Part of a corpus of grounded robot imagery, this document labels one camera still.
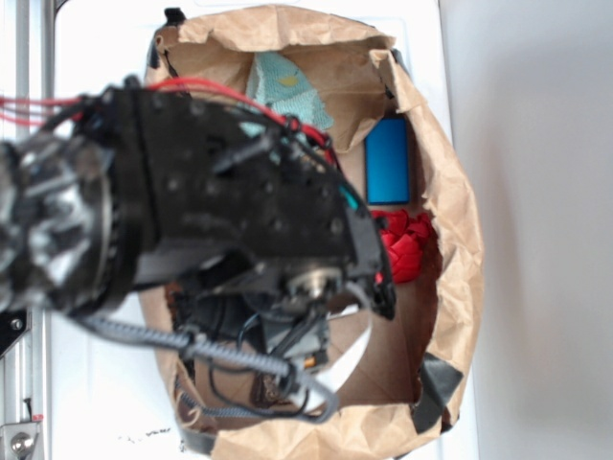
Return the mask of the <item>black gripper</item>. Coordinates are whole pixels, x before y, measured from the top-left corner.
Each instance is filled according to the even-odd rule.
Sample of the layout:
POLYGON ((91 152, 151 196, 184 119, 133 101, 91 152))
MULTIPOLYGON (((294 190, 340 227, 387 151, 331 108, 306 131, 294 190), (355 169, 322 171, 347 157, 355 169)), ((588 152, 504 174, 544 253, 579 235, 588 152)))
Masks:
POLYGON ((304 310, 321 278, 323 295, 354 282, 394 317, 377 222, 295 123, 144 88, 107 90, 102 120, 113 154, 111 300, 177 281, 304 310))

